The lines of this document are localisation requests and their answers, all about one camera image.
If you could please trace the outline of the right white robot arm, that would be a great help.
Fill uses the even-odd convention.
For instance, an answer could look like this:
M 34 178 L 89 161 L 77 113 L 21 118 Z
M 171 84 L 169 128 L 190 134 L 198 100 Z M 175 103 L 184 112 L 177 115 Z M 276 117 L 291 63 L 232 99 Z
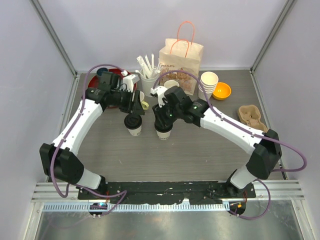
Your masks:
M 268 179 L 282 156 L 279 136 L 274 130 L 263 132 L 244 125 L 210 107 L 203 99 L 191 100 L 178 86 L 157 86 L 150 90 L 150 94 L 157 98 L 152 110 L 154 127 L 161 140 L 169 138 L 173 123 L 181 119 L 221 135 L 249 154 L 248 162 L 236 169 L 226 181 L 224 192 L 230 197 L 238 197 L 256 179 Z

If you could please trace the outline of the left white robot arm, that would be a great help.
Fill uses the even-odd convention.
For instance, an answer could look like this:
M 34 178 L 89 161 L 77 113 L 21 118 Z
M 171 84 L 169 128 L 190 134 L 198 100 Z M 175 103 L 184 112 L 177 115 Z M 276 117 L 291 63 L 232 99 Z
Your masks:
M 124 75 L 103 71 L 97 76 L 97 87 L 87 87 L 78 109 L 61 134 L 44 143 L 39 150 L 44 173 L 57 189 L 57 180 L 83 188 L 100 200 L 107 192 L 106 179 L 86 169 L 78 159 L 80 146 L 94 122 L 108 107 L 117 107 L 128 117 L 140 117 L 145 111 L 135 84 L 138 74 Z

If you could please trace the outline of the brown cardboard cup carrier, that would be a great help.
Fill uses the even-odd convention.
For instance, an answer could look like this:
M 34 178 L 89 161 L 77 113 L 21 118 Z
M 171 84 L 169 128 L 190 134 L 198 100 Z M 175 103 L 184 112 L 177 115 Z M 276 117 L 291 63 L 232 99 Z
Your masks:
M 261 113 L 257 106 L 242 105 L 237 110 L 237 114 L 241 123 L 266 133 L 269 129 L 261 122 Z

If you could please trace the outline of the white paper cup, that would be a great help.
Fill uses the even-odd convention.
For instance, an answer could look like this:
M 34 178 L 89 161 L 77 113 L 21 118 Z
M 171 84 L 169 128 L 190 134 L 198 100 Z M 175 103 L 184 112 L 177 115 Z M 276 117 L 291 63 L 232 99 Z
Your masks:
M 129 133 L 136 137 L 139 136 L 142 132 L 142 125 L 140 125 L 139 127 L 136 127 L 135 129 L 131 129 L 131 128 L 127 128 L 127 130 L 129 131 Z
M 156 130 L 157 136 L 160 140 L 167 140 L 171 135 L 170 129 L 157 129 Z

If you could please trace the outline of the black lid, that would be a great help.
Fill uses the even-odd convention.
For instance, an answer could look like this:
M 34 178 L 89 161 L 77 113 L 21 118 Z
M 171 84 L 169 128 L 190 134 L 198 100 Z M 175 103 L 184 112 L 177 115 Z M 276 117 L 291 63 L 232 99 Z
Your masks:
M 154 128 L 156 131 L 160 132 L 160 133 L 167 133 L 167 132 L 170 132 L 173 128 L 173 125 L 168 125 L 168 126 L 161 126 L 161 125 L 158 125 L 158 124 L 154 124 Z
M 138 114 L 128 114 L 124 118 L 124 125 L 129 130 L 136 130 L 142 125 L 142 117 Z

